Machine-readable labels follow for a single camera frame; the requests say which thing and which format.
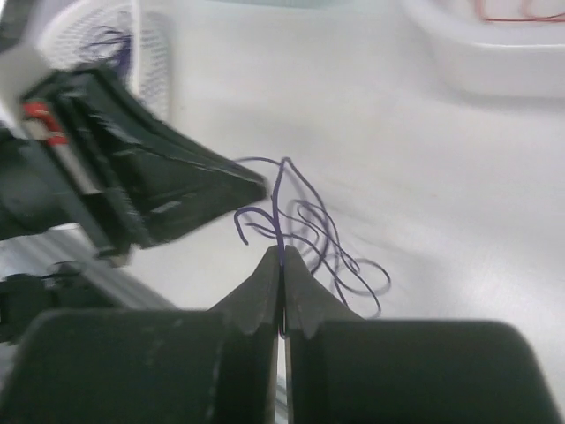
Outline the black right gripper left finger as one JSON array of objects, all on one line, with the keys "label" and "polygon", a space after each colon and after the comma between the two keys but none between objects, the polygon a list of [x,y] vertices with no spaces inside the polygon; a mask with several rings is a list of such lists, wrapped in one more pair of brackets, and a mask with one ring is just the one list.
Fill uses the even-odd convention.
[{"label": "black right gripper left finger", "polygon": [[215,423],[275,421],[280,271],[277,248],[270,247],[252,274],[211,308],[226,319]]}]

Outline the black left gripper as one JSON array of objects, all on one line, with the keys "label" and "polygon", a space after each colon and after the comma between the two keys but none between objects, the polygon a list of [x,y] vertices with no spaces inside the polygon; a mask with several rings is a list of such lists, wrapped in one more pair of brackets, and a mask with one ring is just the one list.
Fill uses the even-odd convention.
[{"label": "black left gripper", "polygon": [[267,197],[264,177],[156,118],[104,66],[50,72],[7,100],[2,239],[76,223],[116,261]]}]

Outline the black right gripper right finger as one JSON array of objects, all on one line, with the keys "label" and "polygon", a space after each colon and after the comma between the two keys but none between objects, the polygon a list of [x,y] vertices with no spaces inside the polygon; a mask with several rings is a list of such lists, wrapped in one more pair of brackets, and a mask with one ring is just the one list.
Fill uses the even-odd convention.
[{"label": "black right gripper right finger", "polygon": [[362,318],[312,275],[292,246],[284,250],[282,285],[289,422],[328,423],[322,329],[327,322],[360,322]]}]

